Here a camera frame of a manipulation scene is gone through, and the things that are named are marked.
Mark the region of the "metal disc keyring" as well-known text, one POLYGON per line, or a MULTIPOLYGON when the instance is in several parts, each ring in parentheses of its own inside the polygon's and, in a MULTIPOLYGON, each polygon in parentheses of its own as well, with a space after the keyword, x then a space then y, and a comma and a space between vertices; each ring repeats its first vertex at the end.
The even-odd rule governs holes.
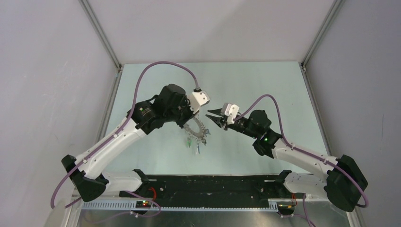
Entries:
POLYGON ((194 154, 196 155, 196 147, 197 144, 203 146, 207 145, 207 136, 210 135, 209 129, 204 125, 204 123, 199 119, 198 116, 195 116, 191 120, 189 120, 184 125, 184 131, 187 135, 186 137, 186 146, 187 140, 191 140, 191 149, 194 149, 194 154))

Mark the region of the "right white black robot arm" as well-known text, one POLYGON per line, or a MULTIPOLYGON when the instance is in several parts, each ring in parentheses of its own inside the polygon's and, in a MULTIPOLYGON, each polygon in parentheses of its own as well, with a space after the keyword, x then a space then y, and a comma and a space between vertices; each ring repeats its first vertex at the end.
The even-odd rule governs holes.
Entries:
POLYGON ((352 157, 318 154, 285 141, 283 135, 271 129, 271 120, 264 110, 254 110, 248 118, 237 121, 232 121, 231 116, 232 113, 225 115, 222 109, 209 110, 206 115, 225 131, 231 129, 253 138, 253 148, 260 156, 286 161, 307 171, 306 174, 283 171, 274 185, 279 197, 291 193, 316 195, 345 212, 362 207, 358 202, 365 197, 368 182, 352 157))

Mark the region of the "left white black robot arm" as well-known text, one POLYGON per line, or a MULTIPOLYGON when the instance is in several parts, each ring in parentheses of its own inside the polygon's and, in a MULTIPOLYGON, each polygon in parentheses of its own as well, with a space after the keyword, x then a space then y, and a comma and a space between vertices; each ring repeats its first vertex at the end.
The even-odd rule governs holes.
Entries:
POLYGON ((160 94, 135 104, 122 123, 104 137, 96 148, 74 157, 66 155, 61 163, 69 173, 69 179, 80 198, 93 201, 105 192, 130 191, 138 197, 149 192, 149 183, 140 170, 125 173, 106 173, 104 169, 128 146, 161 128, 167 122, 175 122, 181 128, 199 111, 203 92, 187 95, 175 84, 164 86, 160 94))

